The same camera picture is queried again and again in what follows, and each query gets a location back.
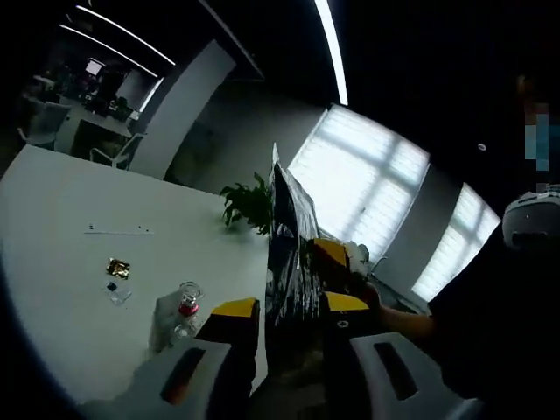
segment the black ceiling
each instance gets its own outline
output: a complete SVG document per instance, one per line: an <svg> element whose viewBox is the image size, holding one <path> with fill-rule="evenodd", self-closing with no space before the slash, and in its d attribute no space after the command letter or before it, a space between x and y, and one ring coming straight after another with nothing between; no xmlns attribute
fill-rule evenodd
<svg viewBox="0 0 560 420"><path fill-rule="evenodd" d="M313 0L207 1L274 89L320 106L338 101ZM438 2L432 8L404 1L329 4L350 109L424 147L434 165L471 184L497 212L536 182L535 165L523 158L515 78L538 74L554 62L557 44L546 12L522 2L446 7ZM92 0L92 5L172 60L188 60L206 39L217 38L246 74L252 72L197 0ZM79 10L70 16L158 75L170 71L164 59L109 24Z"/></svg>

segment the white chair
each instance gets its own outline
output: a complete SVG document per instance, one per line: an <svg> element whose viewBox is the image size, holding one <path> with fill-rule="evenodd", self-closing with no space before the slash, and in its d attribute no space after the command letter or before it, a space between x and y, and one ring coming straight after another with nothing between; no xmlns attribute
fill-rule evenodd
<svg viewBox="0 0 560 420"><path fill-rule="evenodd" d="M25 132L17 129L19 136L28 144L55 150L56 134L66 120L72 107L53 102L45 102L38 107L37 114L31 119L29 129Z"/></svg>
<svg viewBox="0 0 560 420"><path fill-rule="evenodd" d="M95 160L95 158L101 157L101 163L105 160L106 163L110 164L112 167L127 171L130 167L130 162L132 162L134 158L134 154L137 152L138 145L144 136L145 133L136 133L114 157L110 157L103 151L93 148L89 151L89 160L92 162L99 162Z"/></svg>

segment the potted plant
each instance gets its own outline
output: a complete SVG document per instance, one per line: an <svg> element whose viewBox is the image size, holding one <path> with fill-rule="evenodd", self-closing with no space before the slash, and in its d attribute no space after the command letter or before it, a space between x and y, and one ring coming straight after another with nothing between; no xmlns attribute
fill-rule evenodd
<svg viewBox="0 0 560 420"><path fill-rule="evenodd" d="M258 185L252 189L236 182L235 186L226 186L221 190L220 195L226 199L223 218L228 227L246 218L249 225L259 229L259 235L266 235L272 219L270 190L256 172L255 179Z"/></svg>

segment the white table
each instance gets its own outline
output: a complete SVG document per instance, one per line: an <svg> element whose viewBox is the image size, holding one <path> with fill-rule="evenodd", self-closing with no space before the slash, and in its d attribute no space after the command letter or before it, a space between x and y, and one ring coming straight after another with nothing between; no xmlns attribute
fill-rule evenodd
<svg viewBox="0 0 560 420"><path fill-rule="evenodd" d="M53 377L81 403L124 391L144 360L156 299L185 280L205 297L200 316L228 300L261 301L254 389L264 379L268 243L226 234L222 198L133 172L25 146L0 183L0 235L11 300ZM97 228L154 235L84 234ZM108 258L131 264L132 296L102 291Z"/></svg>
<svg viewBox="0 0 560 420"><path fill-rule="evenodd" d="M71 105L68 118L64 121L57 133L56 148L57 151L69 154L74 144L74 138L81 121L95 124L103 127L105 130L112 131L119 136L131 137L132 134L126 125L126 122L121 122L112 116L101 116L86 110L78 101L70 100L64 97L60 98L60 103L63 105Z"/></svg>

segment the computer monitor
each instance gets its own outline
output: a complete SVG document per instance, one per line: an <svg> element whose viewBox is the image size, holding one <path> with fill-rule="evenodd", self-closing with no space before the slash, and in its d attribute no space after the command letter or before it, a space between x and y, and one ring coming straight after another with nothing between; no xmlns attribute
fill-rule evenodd
<svg viewBox="0 0 560 420"><path fill-rule="evenodd" d="M102 69L103 64L95 59L89 59L87 61L86 71L94 76L96 76Z"/></svg>

